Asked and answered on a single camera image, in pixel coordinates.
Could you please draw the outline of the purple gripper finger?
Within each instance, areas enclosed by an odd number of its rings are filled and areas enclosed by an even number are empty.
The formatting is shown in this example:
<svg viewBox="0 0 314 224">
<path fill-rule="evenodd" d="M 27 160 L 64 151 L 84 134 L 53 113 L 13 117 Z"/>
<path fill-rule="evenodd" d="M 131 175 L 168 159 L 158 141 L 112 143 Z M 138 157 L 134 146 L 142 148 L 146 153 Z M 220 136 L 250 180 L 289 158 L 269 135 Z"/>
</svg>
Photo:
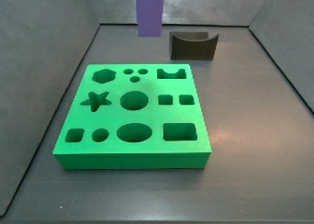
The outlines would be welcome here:
<svg viewBox="0 0 314 224">
<path fill-rule="evenodd" d="M 136 0 L 136 20 L 140 37 L 159 37 L 163 0 Z"/>
</svg>

